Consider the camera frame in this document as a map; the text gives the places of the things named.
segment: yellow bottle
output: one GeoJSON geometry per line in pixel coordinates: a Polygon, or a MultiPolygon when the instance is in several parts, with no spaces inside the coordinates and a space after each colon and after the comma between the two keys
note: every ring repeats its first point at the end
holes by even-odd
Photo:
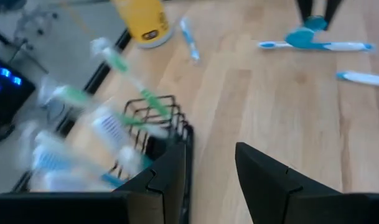
{"type": "Polygon", "coordinates": [[[157,47],[172,35],[159,0],[112,0],[140,47],[157,47]]]}

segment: wooden surface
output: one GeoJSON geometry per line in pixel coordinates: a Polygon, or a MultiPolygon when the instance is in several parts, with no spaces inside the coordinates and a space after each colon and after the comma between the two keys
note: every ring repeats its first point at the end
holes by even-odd
{"type": "MultiPolygon", "coordinates": [[[[251,223],[236,174],[237,141],[336,190],[379,192],[379,88],[334,77],[338,70],[379,73],[379,0],[344,1],[319,37],[368,40],[377,43],[375,54],[257,49],[259,40],[282,40],[299,23],[293,0],[175,0],[166,9],[172,39],[150,50],[130,43],[123,54],[152,90],[175,95],[194,125],[192,223],[251,223]],[[198,65],[178,29],[181,16],[192,22],[198,65]]],[[[113,97],[119,109],[137,96],[114,72],[96,94],[113,97]]],[[[68,139],[112,165],[85,122],[68,139]]]]}

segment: blue light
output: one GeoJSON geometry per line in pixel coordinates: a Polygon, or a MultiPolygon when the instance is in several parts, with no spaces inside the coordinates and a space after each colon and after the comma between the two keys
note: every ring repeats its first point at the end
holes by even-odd
{"type": "Polygon", "coordinates": [[[12,81],[15,83],[15,84],[18,84],[18,85],[21,85],[22,84],[22,80],[18,77],[14,77],[12,79],[12,81]]]}
{"type": "Polygon", "coordinates": [[[0,74],[4,75],[5,77],[10,77],[11,76],[11,72],[8,69],[6,69],[6,68],[0,69],[0,74]]]}

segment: gray floor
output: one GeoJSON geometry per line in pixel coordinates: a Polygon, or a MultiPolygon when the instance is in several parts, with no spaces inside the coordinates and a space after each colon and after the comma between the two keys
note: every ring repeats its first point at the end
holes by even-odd
{"type": "MultiPolygon", "coordinates": [[[[29,0],[26,9],[30,10],[38,2],[44,4],[55,0],[29,0]]],[[[116,42],[125,29],[124,22],[109,2],[72,6],[72,9],[97,37],[107,37],[116,42]]],[[[45,30],[44,36],[38,37],[34,29],[28,29],[26,34],[30,37],[29,41],[33,44],[34,50],[25,52],[35,58],[47,72],[42,71],[24,54],[17,54],[11,64],[36,85],[40,83],[42,77],[50,76],[60,82],[83,88],[101,63],[100,58],[94,58],[90,53],[90,41],[93,37],[77,24],[77,20],[66,9],[59,8],[54,11],[59,15],[58,19],[50,20],[48,24],[41,24],[44,27],[50,25],[50,28],[45,30]]],[[[12,39],[16,21],[20,16],[20,12],[0,15],[0,31],[12,39]]],[[[0,52],[7,52],[1,45],[0,48],[0,52]]],[[[45,112],[37,109],[35,105],[36,93],[18,112],[16,122],[19,124],[35,118],[47,126],[45,112]]],[[[51,113],[56,115],[61,109],[61,105],[53,105],[51,113]]],[[[53,122],[49,128],[56,127],[57,123],[58,121],[53,122]]],[[[0,193],[9,191],[23,173],[23,170],[16,166],[19,156],[18,138],[19,132],[15,131],[0,143],[0,193]]]]}

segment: black plastic holder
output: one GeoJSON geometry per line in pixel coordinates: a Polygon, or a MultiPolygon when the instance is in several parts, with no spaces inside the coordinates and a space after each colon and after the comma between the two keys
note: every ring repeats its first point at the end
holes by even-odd
{"type": "MultiPolygon", "coordinates": [[[[136,125],[126,126],[126,129],[133,140],[133,145],[137,150],[156,161],[165,152],[177,145],[184,145],[185,148],[185,185],[182,199],[179,223],[189,223],[190,212],[190,191],[192,186],[192,161],[194,153],[194,130],[186,120],[185,114],[177,104],[172,95],[158,97],[161,103],[169,110],[168,119],[159,115],[157,110],[151,108],[144,99],[130,100],[124,107],[124,114],[136,118],[143,123],[158,125],[168,130],[167,139],[158,139],[148,135],[147,132],[139,129],[136,125]]],[[[122,177],[123,168],[117,162],[111,166],[110,173],[122,177]]],[[[13,187],[12,192],[24,193],[29,191],[29,181],[31,174],[26,172],[13,187]]]]}

